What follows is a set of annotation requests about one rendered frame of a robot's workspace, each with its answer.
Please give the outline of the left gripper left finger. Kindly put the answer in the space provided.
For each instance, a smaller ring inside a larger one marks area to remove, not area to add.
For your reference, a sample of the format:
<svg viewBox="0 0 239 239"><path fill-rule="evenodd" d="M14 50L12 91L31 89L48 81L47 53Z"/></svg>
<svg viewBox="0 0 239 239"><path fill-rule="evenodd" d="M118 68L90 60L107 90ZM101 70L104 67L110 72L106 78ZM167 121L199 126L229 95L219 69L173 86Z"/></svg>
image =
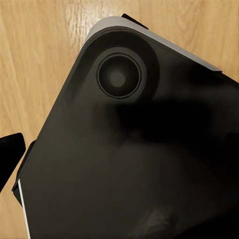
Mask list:
<svg viewBox="0 0 239 239"><path fill-rule="evenodd" d="M21 132L0 138L0 192L26 151Z"/></svg>

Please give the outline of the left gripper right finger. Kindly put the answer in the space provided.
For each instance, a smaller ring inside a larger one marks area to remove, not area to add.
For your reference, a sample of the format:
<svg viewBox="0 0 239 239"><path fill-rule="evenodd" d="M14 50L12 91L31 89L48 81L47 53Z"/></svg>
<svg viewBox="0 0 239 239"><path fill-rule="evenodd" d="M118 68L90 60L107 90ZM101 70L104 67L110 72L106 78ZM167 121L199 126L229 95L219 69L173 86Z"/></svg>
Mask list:
<svg viewBox="0 0 239 239"><path fill-rule="evenodd" d="M239 172L239 134L228 132L223 150Z"/></svg>

